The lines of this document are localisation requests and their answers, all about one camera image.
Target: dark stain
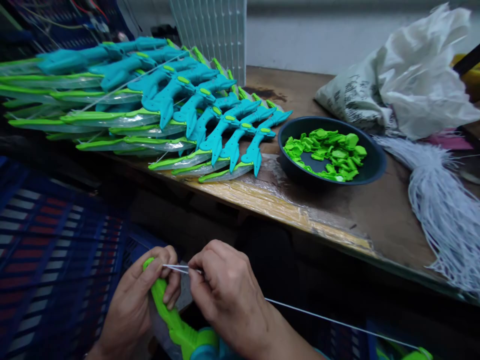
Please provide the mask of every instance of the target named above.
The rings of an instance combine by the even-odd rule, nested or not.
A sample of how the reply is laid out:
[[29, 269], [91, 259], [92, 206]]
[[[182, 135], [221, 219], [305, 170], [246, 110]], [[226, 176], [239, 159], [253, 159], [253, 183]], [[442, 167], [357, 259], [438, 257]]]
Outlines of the dark stain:
[[283, 102], [287, 102], [287, 97], [283, 94], [276, 94], [275, 91], [273, 91], [272, 89], [267, 89], [267, 88], [264, 88], [264, 87], [247, 87], [247, 86], [244, 86], [242, 88], [243, 90], [245, 90], [247, 93], [249, 94], [257, 94], [259, 97], [261, 97], [262, 99], [269, 99], [269, 100], [280, 100], [280, 101], [283, 101]]

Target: bowl of green plastic pieces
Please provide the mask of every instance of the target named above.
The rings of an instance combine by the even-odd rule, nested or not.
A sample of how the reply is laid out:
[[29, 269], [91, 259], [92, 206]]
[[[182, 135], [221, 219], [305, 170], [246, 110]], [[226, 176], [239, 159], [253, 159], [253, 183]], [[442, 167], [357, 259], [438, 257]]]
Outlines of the bowl of green plastic pieces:
[[328, 117], [305, 116], [278, 133], [279, 162], [302, 185], [363, 185], [385, 172], [384, 150], [365, 132]]

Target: human hand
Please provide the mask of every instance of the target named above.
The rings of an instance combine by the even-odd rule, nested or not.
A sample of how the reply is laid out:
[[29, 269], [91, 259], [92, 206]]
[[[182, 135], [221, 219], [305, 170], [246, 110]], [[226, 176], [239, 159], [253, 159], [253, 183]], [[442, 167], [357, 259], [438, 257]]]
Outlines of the human hand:
[[[155, 258], [143, 271], [148, 258]], [[180, 273], [164, 264], [177, 264], [172, 246], [154, 247], [143, 254], [122, 276], [113, 294], [100, 338], [88, 353], [88, 359], [128, 359], [139, 339], [150, 328], [148, 293], [160, 277], [168, 278], [163, 302], [173, 309], [180, 296]]]
[[203, 269], [204, 277], [189, 269], [191, 294], [221, 338], [246, 359], [270, 353], [280, 314], [265, 300], [249, 258], [212, 240], [188, 266]]

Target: black bowl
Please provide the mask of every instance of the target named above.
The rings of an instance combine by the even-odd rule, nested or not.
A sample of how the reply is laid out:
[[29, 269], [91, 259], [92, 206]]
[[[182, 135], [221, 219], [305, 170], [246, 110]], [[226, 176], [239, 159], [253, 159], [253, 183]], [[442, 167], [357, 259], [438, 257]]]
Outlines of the black bowl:
[[[347, 135], [354, 133], [358, 136], [358, 145], [365, 148], [367, 155], [362, 161], [363, 166], [358, 167], [358, 175], [355, 176], [352, 181], [333, 181], [312, 174], [293, 162], [285, 153], [284, 146], [289, 137], [300, 139], [302, 133], [308, 135], [316, 129], [324, 129], [327, 131], [338, 130], [339, 134]], [[323, 186], [327, 185], [327, 183], [336, 185], [368, 184], [379, 179], [384, 174], [387, 166], [387, 158], [384, 150], [368, 134], [346, 122], [328, 117], [304, 116], [287, 122], [281, 127], [278, 133], [278, 145], [280, 146], [279, 161], [283, 171], [285, 171], [291, 180], [301, 185]], [[301, 155], [301, 159], [305, 165], [310, 165], [316, 173], [325, 170], [325, 166], [331, 163], [328, 159], [324, 161], [314, 160], [311, 155], [311, 152], [304, 152]]]

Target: bundle of white strings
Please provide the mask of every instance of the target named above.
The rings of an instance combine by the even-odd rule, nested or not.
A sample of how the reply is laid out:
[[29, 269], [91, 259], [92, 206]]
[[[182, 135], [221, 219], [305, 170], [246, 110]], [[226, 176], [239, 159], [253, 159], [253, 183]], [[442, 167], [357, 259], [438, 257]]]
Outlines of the bundle of white strings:
[[408, 197], [436, 255], [429, 268], [480, 299], [480, 201], [448, 170], [457, 168], [458, 161], [439, 146], [374, 139], [412, 170]]

